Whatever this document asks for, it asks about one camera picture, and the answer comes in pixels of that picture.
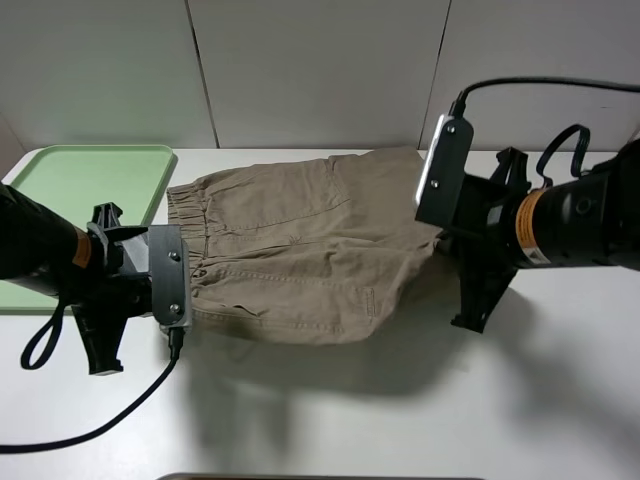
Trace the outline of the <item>left arm black sleeve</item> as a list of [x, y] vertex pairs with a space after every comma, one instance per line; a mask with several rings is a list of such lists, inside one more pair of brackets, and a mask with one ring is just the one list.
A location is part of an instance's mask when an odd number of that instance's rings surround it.
[[1, 279], [71, 302], [97, 284], [101, 248], [89, 233], [1, 186]]

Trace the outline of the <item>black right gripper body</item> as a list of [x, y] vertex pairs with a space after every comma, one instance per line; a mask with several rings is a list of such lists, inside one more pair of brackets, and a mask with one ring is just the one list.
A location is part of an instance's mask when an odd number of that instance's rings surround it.
[[476, 333], [484, 331], [517, 273], [501, 217], [530, 189], [527, 154], [509, 147], [496, 158], [489, 178], [464, 175], [453, 225], [441, 235], [443, 250], [457, 261], [460, 282], [460, 312], [451, 324]]

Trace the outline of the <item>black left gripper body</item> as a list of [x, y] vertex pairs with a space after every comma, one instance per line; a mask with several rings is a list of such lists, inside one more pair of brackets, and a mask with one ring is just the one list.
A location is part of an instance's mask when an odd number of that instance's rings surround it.
[[72, 302], [91, 375], [123, 371], [117, 355], [126, 323], [151, 309], [148, 228], [123, 226], [121, 215], [114, 203], [94, 208], [89, 284]]

